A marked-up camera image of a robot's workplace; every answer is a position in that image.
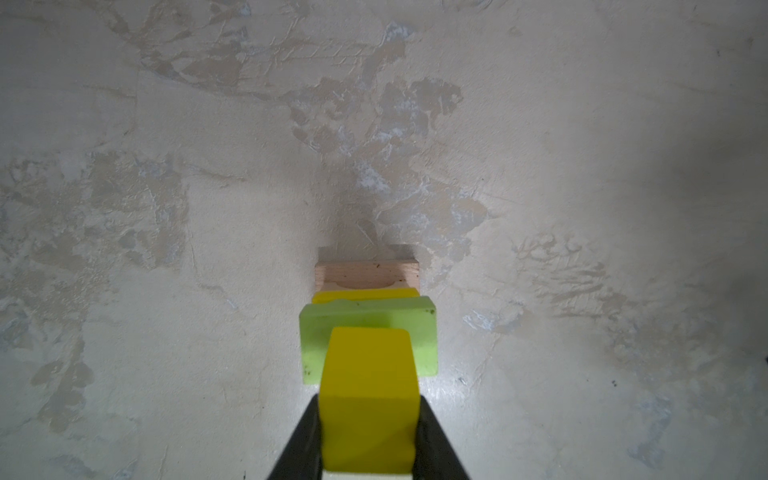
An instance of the gray surface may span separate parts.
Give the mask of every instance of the gray surface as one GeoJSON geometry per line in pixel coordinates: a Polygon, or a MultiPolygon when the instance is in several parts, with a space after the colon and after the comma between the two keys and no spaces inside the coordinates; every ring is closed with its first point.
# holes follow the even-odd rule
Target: gray surface
{"type": "Polygon", "coordinates": [[[765,2],[3,2],[0,478],[262,478],[406,245],[474,478],[765,478],[765,2]]]}

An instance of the wooden block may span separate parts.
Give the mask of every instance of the wooden block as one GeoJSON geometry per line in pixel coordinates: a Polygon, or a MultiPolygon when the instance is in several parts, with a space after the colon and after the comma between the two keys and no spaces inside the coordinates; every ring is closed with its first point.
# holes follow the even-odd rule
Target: wooden block
{"type": "Polygon", "coordinates": [[[365,262],[320,262],[315,265],[315,291],[326,283],[342,288],[386,288],[396,282],[419,289],[419,262],[416,260],[377,260],[365,262]]]}

